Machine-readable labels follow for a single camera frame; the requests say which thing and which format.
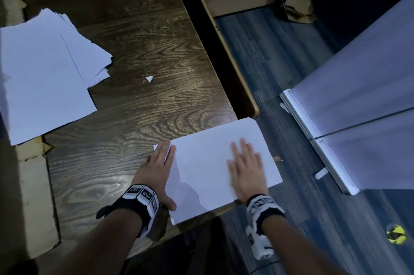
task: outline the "metal base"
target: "metal base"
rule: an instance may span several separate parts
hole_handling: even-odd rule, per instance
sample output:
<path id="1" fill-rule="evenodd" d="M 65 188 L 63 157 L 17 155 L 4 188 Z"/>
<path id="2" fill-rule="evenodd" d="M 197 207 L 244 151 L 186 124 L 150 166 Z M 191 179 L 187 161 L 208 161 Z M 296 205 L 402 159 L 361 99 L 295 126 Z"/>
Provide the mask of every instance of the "metal base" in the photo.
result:
<path id="1" fill-rule="evenodd" d="M 334 151 L 330 148 L 324 138 L 316 139 L 322 134 L 313 124 L 297 98 L 293 95 L 292 90 L 288 89 L 280 94 L 280 98 L 292 114 L 306 138 L 309 140 L 320 159 L 325 164 L 329 173 L 338 184 L 341 191 L 345 194 L 355 195 L 359 192 L 359 188 L 355 185 L 344 166 L 338 160 Z"/>

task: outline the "stack of paper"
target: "stack of paper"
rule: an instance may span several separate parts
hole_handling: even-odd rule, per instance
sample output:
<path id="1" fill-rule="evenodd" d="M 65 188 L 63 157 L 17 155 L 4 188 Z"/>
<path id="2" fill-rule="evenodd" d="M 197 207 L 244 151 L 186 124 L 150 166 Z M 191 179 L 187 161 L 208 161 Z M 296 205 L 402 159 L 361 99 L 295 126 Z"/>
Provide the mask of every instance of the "stack of paper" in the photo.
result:
<path id="1" fill-rule="evenodd" d="M 177 210 L 170 212 L 173 225 L 237 199 L 226 161 L 233 159 L 230 143 L 239 144 L 242 137 L 261 154 L 267 186 L 282 183 L 262 132 L 251 118 L 174 139 L 176 154 L 165 188 L 177 204 Z"/>
<path id="2" fill-rule="evenodd" d="M 111 57 L 49 9 L 0 28 L 0 111 L 11 144 L 96 111 L 88 88 L 109 77 Z"/>

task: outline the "table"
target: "table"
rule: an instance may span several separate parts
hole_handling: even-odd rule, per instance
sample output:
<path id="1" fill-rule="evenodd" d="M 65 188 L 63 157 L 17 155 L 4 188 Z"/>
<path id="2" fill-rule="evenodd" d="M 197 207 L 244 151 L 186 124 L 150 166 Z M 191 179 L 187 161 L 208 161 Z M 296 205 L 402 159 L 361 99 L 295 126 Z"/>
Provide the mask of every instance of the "table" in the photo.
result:
<path id="1" fill-rule="evenodd" d="M 97 210 L 128 188 L 153 144 L 236 116 L 181 0 L 24 1 L 27 17 L 41 8 L 66 13 L 113 55 L 111 77 L 89 89 L 98 111 L 45 136 L 54 146 L 47 157 L 62 244 L 77 242 L 97 224 Z M 163 240 L 207 218 L 169 225 Z M 149 245 L 137 241 L 131 254 Z"/>

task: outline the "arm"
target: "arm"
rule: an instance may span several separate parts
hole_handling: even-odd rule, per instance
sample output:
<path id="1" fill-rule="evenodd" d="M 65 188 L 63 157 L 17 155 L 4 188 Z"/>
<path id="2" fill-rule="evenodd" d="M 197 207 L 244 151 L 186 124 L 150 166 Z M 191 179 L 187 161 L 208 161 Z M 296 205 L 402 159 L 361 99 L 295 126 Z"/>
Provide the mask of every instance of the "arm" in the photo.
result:
<path id="1" fill-rule="evenodd" d="M 254 153 L 251 143 L 241 139 L 241 153 L 236 144 L 231 144 L 234 161 L 227 161 L 231 175 L 231 185 L 237 197 L 244 203 L 255 194 L 269 195 L 263 172 L 262 159 Z M 262 223 L 262 229 L 270 240 L 274 251 L 289 275 L 346 275 L 329 258 L 288 221 L 279 215 L 272 215 Z"/>
<path id="2" fill-rule="evenodd" d="M 131 185 L 151 187 L 156 192 L 159 203 L 174 211 L 176 205 L 165 193 L 176 149 L 173 145 L 165 160 L 169 144 L 168 139 L 161 142 L 153 155 L 144 160 Z M 134 211 L 114 210 L 58 264 L 52 274 L 119 274 L 141 227 L 141 217 Z"/>

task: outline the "striped carpet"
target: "striped carpet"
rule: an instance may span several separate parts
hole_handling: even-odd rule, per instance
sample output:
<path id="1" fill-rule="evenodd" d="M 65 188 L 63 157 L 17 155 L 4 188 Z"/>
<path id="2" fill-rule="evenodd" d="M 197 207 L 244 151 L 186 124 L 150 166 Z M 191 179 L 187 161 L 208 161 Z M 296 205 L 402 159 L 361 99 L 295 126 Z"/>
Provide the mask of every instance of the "striped carpet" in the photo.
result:
<path id="1" fill-rule="evenodd" d="M 316 180 L 314 174 L 324 165 L 279 105 L 283 90 L 301 82 L 373 21 L 335 41 L 320 19 L 309 25 L 286 22 L 272 7 L 216 20 L 260 107 L 256 121 L 270 152 L 283 159 L 277 164 L 283 183 L 271 193 L 289 220 L 351 274 L 407 275 L 414 273 L 414 191 L 366 190 L 347 196 L 329 175 Z M 251 273 L 284 274 L 277 257 L 253 258 L 244 236 L 247 220 L 242 207 L 222 218 Z M 402 225 L 408 241 L 401 246 L 390 243 L 385 233 L 389 224 Z"/>

